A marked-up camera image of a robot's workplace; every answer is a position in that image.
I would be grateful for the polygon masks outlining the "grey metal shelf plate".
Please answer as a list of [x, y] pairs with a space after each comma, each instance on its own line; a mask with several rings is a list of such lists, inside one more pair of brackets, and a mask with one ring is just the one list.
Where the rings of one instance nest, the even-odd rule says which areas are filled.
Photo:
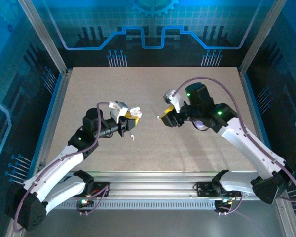
[[273, 207], [242, 205], [239, 214], [201, 210], [98, 210], [90, 216], [51, 212], [25, 237], [284, 237]]

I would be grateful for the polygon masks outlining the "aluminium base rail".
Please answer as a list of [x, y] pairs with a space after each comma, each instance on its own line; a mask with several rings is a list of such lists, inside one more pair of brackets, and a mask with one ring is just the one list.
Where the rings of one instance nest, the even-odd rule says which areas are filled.
[[88, 171], [98, 182], [109, 182], [108, 199], [196, 199], [196, 182], [209, 182], [217, 172]]

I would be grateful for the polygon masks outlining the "aluminium frame post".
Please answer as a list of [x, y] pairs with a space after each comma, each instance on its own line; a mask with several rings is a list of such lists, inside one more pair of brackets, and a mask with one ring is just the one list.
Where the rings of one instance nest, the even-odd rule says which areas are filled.
[[24, 13], [26, 14], [28, 20], [36, 31], [38, 37], [43, 43], [45, 49], [47, 50], [49, 56], [54, 62], [56, 68], [62, 75], [67, 74], [67, 66], [62, 59], [53, 39], [51, 38], [45, 24], [43, 23], [41, 17], [39, 16], [36, 8], [34, 7], [31, 0], [18, 0]]
[[249, 47], [240, 67], [239, 67], [239, 76], [243, 76], [246, 71], [248, 70], [249, 66], [251, 65], [254, 57], [256, 56], [257, 52], [259, 51], [260, 47], [262, 46], [264, 40], [268, 36], [273, 27], [276, 19], [278, 18], [279, 14], [281, 13], [284, 5], [286, 4], [287, 0], [274, 0], [273, 5], [271, 6], [270, 10], [268, 11], [264, 21], [262, 22], [251, 46]]

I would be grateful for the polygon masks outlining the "aluminium side rail blue trim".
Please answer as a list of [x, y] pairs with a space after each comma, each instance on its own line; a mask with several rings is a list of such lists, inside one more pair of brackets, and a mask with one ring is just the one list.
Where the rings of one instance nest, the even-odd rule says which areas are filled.
[[[240, 76], [240, 81], [249, 106], [250, 115], [253, 120], [254, 131], [257, 133], [257, 137], [261, 139], [262, 142], [264, 142], [269, 148], [271, 148], [250, 80], [248, 76], [244, 74]], [[296, 203], [291, 203], [283, 199], [277, 199], [274, 204], [284, 236], [296, 237]]]
[[57, 79], [32, 162], [29, 171], [27, 172], [27, 179], [38, 173], [47, 164], [47, 159], [72, 71], [72, 68], [67, 69], [67, 72], [63, 75], [59, 75]]

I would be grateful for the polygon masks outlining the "purple earbud charging case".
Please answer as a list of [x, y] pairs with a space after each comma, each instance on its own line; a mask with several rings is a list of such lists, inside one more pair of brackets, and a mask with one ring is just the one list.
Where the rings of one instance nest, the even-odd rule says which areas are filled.
[[193, 122], [193, 125], [194, 127], [197, 129], [197, 130], [200, 130], [200, 131], [206, 131], [208, 127], [206, 127], [202, 121], [194, 121]]

